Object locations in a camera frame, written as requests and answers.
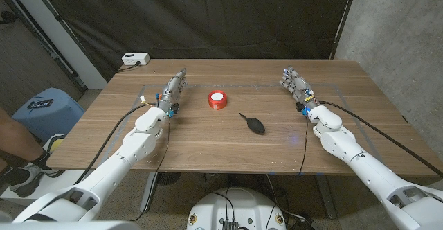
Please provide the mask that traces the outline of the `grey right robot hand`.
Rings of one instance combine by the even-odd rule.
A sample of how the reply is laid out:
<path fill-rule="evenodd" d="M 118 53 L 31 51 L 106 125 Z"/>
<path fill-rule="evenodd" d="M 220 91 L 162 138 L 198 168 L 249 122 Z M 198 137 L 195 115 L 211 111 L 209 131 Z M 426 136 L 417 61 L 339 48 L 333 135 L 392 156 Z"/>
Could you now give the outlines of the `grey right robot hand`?
<path fill-rule="evenodd" d="M 320 105 L 314 96 L 311 85 L 292 66 L 288 66 L 283 71 L 279 84 L 292 94 L 298 112 L 306 111 L 308 113 Z"/>

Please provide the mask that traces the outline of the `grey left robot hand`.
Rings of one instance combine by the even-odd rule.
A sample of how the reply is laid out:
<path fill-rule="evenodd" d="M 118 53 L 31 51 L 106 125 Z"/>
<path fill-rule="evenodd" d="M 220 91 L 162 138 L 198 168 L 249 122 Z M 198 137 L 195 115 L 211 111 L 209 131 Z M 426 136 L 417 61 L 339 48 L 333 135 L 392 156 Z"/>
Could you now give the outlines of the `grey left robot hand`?
<path fill-rule="evenodd" d="M 164 86 L 158 102 L 159 109 L 168 112 L 172 105 L 178 101 L 182 91 L 188 84 L 186 81 L 186 73 L 186 68 L 183 68 L 177 74 L 172 76 L 166 86 Z"/>

